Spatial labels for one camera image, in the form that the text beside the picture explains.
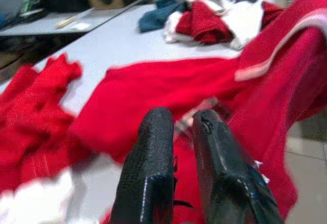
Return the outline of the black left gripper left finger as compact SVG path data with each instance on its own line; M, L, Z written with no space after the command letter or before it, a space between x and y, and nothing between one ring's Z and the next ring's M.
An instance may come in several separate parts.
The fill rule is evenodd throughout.
M173 118L164 107L150 110L125 159L110 223L171 223L174 199Z

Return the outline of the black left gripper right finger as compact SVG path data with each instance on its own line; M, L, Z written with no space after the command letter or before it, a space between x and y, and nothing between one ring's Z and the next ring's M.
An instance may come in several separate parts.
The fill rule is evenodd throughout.
M193 144L205 223L283 223L252 158L214 110L194 115Z

